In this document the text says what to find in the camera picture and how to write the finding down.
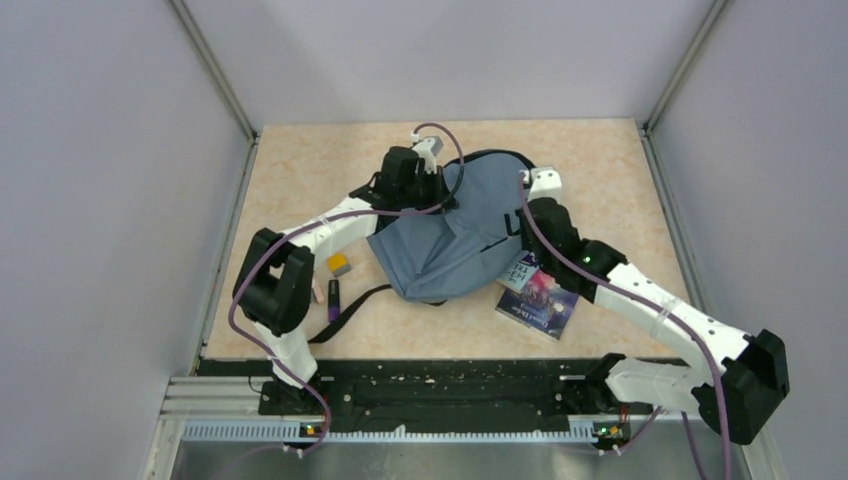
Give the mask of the blue grey backpack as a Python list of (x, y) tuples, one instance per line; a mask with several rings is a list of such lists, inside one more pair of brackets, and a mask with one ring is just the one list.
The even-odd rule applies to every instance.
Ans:
[(460, 185), (457, 208), (440, 215), (394, 218), (368, 237), (386, 283), (350, 303), (312, 343), (329, 341), (380, 291), (393, 290), (404, 301), (439, 306), (497, 280), (524, 252), (517, 181), (534, 167), (525, 155), (502, 149), (476, 151), (448, 162), (446, 183)]

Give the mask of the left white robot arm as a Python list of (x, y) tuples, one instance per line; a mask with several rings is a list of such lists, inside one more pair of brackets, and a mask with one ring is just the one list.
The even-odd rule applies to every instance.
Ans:
[(314, 410), (321, 397), (311, 380), (317, 361), (301, 326), (316, 266), (398, 217), (435, 215), (455, 206), (436, 156), (436, 148), (424, 142), (394, 146), (380, 170), (335, 207), (282, 232), (263, 228), (251, 239), (227, 321), (271, 361), (273, 376), (285, 384), (283, 401), (295, 412)]

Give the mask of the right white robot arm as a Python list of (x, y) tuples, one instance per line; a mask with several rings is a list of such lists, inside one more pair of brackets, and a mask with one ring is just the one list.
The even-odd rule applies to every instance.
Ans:
[(612, 412), (623, 402), (696, 413), (736, 445), (750, 445), (790, 392), (787, 349), (768, 329), (753, 335), (668, 292), (627, 257), (583, 239), (552, 198), (525, 201), (522, 245), (557, 285), (617, 313), (674, 351), (681, 364), (608, 354), (586, 385), (589, 404)]

